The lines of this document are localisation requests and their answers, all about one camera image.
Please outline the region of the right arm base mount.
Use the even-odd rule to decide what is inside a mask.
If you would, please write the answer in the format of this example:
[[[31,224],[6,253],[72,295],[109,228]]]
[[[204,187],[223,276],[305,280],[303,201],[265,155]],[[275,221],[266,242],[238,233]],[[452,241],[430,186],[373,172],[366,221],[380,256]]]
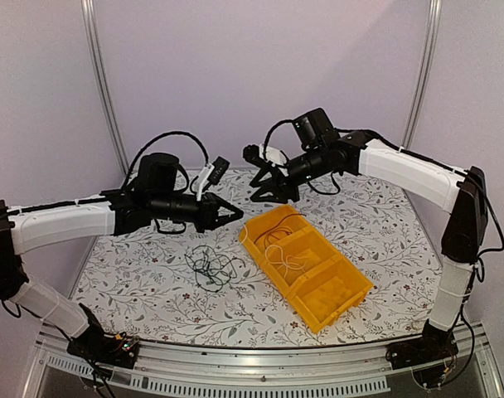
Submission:
[[[385,359],[394,370],[423,366],[414,381],[424,389],[440,387],[457,365],[458,347],[452,330],[443,331],[426,322],[420,337],[386,347]]]

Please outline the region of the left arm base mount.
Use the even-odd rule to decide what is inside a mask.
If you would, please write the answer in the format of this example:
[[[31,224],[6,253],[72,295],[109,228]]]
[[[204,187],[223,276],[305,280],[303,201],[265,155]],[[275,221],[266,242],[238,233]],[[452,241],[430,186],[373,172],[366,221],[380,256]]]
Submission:
[[[139,336],[126,332],[107,333],[97,317],[80,304],[88,321],[88,327],[78,337],[72,337],[67,346],[70,355],[92,362],[133,369],[139,353]]]

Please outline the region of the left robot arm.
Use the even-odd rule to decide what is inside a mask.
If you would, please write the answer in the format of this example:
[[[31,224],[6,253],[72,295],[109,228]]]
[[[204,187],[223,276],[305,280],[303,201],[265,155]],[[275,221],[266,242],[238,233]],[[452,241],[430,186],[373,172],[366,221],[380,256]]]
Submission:
[[[110,344],[96,317],[26,274],[22,255],[68,240],[127,235],[158,221],[191,223],[199,233],[238,221],[242,210],[204,190],[216,185],[228,167],[223,158],[205,165],[196,192],[189,194],[175,187],[177,174],[185,172],[178,157],[151,153],[142,156],[137,175],[119,189],[29,207],[8,207],[0,200],[0,301],[31,311],[76,340],[91,359],[104,359]]]

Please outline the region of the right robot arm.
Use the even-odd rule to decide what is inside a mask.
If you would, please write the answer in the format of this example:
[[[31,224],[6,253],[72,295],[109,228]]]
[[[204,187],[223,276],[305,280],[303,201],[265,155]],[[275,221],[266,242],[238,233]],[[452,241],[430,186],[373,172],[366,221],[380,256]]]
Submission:
[[[259,171],[250,184],[255,202],[298,201],[299,188],[327,174],[377,178],[414,193],[448,213],[441,238],[443,273],[426,323],[431,330],[415,344],[424,362],[444,352],[473,284],[473,269],[487,229],[488,205],[481,169],[455,168],[396,146],[370,129],[339,129],[322,108],[290,119],[303,154],[288,159],[265,138],[244,148]]]

